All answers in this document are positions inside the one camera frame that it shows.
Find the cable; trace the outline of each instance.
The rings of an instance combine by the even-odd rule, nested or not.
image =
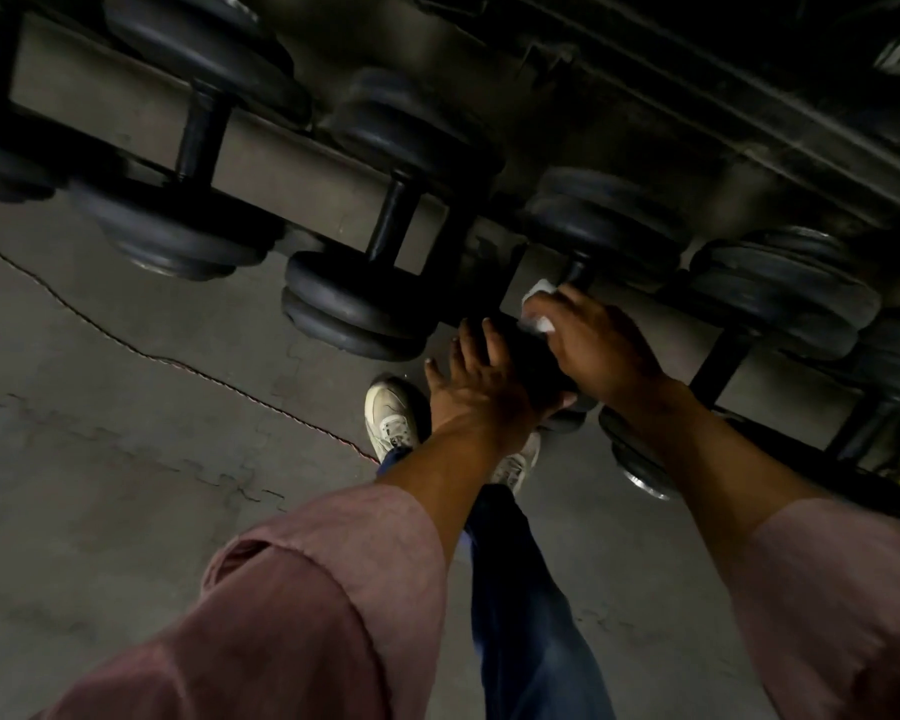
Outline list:
[[[135,354],[142,359],[146,359],[146,361],[152,361],[156,364],[163,364],[165,366],[173,367],[174,369],[180,369],[181,372],[186,372],[187,374],[196,376],[200,379],[203,379],[204,381],[209,381],[211,384],[216,384],[216,386],[218,386],[218,387],[223,387],[224,389],[228,390],[229,392],[233,392],[234,394],[239,395],[240,397],[243,397],[247,401],[250,401],[250,402],[256,404],[257,406],[263,407],[266,410],[270,410],[274,414],[280,415],[281,417],[291,420],[292,422],[295,422],[295,423],[299,424],[300,426],[306,427],[307,429],[312,429],[312,431],[314,431],[314,432],[324,435],[325,437],[329,437],[330,439],[335,440],[336,442],[340,443],[341,445],[349,447],[354,452],[356,452],[358,455],[360,455],[361,458],[372,462],[374,465],[380,464],[380,462],[377,459],[375,459],[372,455],[368,454],[367,452],[364,452],[364,450],[362,450],[357,445],[356,442],[352,442],[349,439],[344,439],[342,436],[335,435],[333,432],[331,432],[327,429],[324,429],[324,427],[319,427],[316,424],[312,424],[305,419],[301,419],[299,416],[296,416],[295,414],[292,414],[287,410],[283,410],[283,409],[280,409],[279,407],[275,407],[273,404],[268,404],[266,401],[261,401],[256,396],[253,396],[252,394],[247,393],[246,391],[242,390],[241,388],[238,388],[237,386],[233,386],[232,384],[228,384],[226,381],[221,381],[217,377],[211,376],[208,373],[204,373],[203,371],[199,370],[198,368],[194,368],[189,363],[178,361],[177,359],[171,359],[166,356],[155,356],[154,354],[145,353],[144,351],[141,351],[139,348],[137,348],[132,343],[129,343],[126,340],[123,340],[122,338],[120,338],[119,336],[115,336],[114,334],[110,333],[106,328],[104,328],[104,326],[99,325],[98,323],[96,323],[96,321],[91,319],[88,315],[83,314],[77,308],[72,306],[49,283],[47,283],[46,280],[44,280],[42,277],[37,275],[35,272],[31,272],[30,270],[26,269],[23,265],[18,265],[10,257],[8,257],[7,255],[5,255],[2,252],[0,252],[0,260],[2,260],[2,262],[5,265],[8,265],[13,270],[15,270],[17,273],[19,273],[20,275],[29,278],[34,283],[36,283],[38,286],[40,286],[54,301],[56,301],[59,305],[61,305],[66,310],[70,311],[74,316],[76,316],[81,321],[83,321],[84,324],[86,324],[87,326],[90,326],[101,336],[103,336],[104,338],[107,338],[109,341],[112,341],[113,343],[123,347],[130,353]]]

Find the jeans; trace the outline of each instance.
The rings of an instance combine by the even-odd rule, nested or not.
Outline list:
[[[410,452],[391,450],[377,474]],[[473,563],[473,643],[487,720],[612,720],[597,660],[514,494],[503,484],[484,485],[465,530]]]

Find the white sneaker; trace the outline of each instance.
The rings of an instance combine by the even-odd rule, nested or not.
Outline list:
[[[491,485],[506,485],[516,495],[523,487],[523,481],[527,479],[530,471],[537,465],[540,459],[540,432],[532,432],[527,437],[527,443],[523,449],[515,455],[507,455],[493,470],[490,478]]]
[[[420,446],[407,389],[397,379],[384,377],[370,385],[363,401],[363,421],[380,462],[395,447]]]

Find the pink shirt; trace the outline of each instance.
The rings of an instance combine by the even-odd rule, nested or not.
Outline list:
[[[827,499],[761,526],[729,582],[786,720],[900,720],[900,523]],[[45,718],[423,718],[444,552],[398,487],[336,492],[211,562],[199,602],[79,680]]]

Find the dumbbell rack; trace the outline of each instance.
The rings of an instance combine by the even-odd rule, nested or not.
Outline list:
[[[51,22],[62,25],[72,33],[88,36],[96,44],[106,45],[118,53],[138,59],[144,65],[151,65],[110,34],[104,22],[102,10],[96,9],[92,4],[87,6],[88,0],[79,0],[80,4],[63,8],[55,5],[56,0],[25,1],[28,3],[30,11],[47,17]],[[272,119],[271,122],[283,123],[279,117]],[[82,132],[66,128],[61,124],[55,123],[54,125],[60,131],[66,131],[67,136],[71,139],[70,146],[76,149],[98,151],[101,147],[101,142]],[[324,141],[316,141],[311,131],[296,130],[290,132],[290,135],[308,138],[318,148],[329,149],[331,146]],[[173,175],[167,168],[146,161],[118,147],[108,146],[108,149],[112,149],[112,155],[124,162],[148,168],[166,177]],[[354,157],[345,151],[341,151],[337,147],[334,149],[334,156],[354,160]],[[447,216],[424,266],[425,277],[447,279],[447,281],[455,282],[458,286],[456,289],[450,288],[449,292],[459,293],[459,298],[445,297],[439,303],[436,315],[439,321],[456,326],[462,316],[493,315],[494,318],[501,320],[504,330],[512,334],[513,338],[523,338],[516,335],[514,320],[503,316],[497,310],[519,264],[522,255],[521,248],[517,247],[508,257],[499,257],[488,256],[488,253],[479,247],[467,248],[465,245],[468,230],[478,215],[507,229],[518,229],[515,212],[522,206],[523,202],[508,202],[504,206],[501,206],[499,200],[475,202],[473,206],[458,208],[456,211],[451,211],[450,216]],[[292,255],[300,251],[324,252],[343,247],[340,243],[324,235],[314,233],[276,215],[265,213],[261,216],[269,218],[273,226],[283,232],[283,237],[277,240],[274,247],[276,252]],[[525,339],[525,342],[526,351],[529,354],[527,361],[534,363],[532,371],[535,371],[537,375],[549,373],[552,384],[560,384],[561,375],[552,359],[549,358],[549,352],[541,346],[540,341]],[[715,411],[758,447],[811,481],[864,507],[900,518],[899,484],[866,472],[856,465],[835,459],[824,450],[803,444],[739,414],[729,413],[719,408],[716,408]]]

